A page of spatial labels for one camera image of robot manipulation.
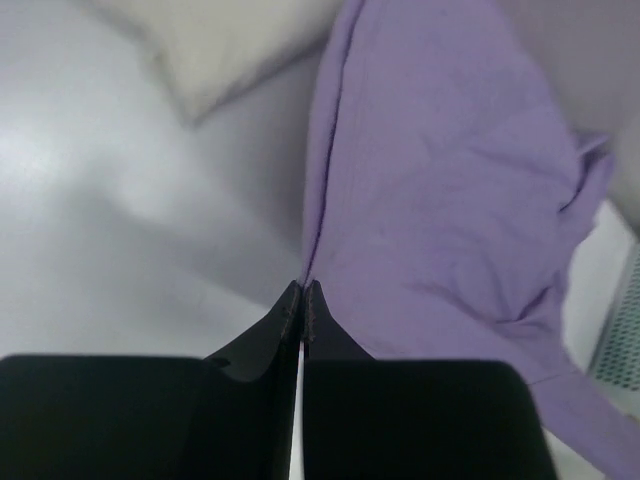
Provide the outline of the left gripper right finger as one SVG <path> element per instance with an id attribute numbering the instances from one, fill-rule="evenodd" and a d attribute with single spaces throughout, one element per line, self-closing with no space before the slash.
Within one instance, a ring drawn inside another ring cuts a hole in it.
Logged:
<path id="1" fill-rule="evenodd" d="M 376 360 L 305 295 L 308 479 L 552 479 L 532 396 L 505 363 Z"/>

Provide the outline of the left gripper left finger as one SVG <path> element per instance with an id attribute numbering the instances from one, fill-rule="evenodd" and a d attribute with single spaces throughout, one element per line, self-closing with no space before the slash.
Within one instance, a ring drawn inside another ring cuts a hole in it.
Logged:
<path id="1" fill-rule="evenodd" d="M 204 358 L 1 362 L 5 479 L 285 479 L 301 289 Z"/>

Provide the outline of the purple t shirt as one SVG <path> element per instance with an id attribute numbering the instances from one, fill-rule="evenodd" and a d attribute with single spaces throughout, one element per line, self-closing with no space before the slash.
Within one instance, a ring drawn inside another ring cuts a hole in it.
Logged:
<path id="1" fill-rule="evenodd" d="M 377 359 L 509 364 L 548 431 L 635 479 L 637 423 L 563 344 L 569 265 L 612 167 L 495 3 L 348 1 L 312 106 L 301 280 Z"/>

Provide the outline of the white t shirt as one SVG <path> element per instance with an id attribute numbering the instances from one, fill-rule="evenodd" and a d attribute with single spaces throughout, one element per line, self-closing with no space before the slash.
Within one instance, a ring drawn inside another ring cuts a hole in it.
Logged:
<path id="1" fill-rule="evenodd" d="M 140 36 L 181 115 L 199 122 L 318 45 L 338 1 L 99 1 Z"/>

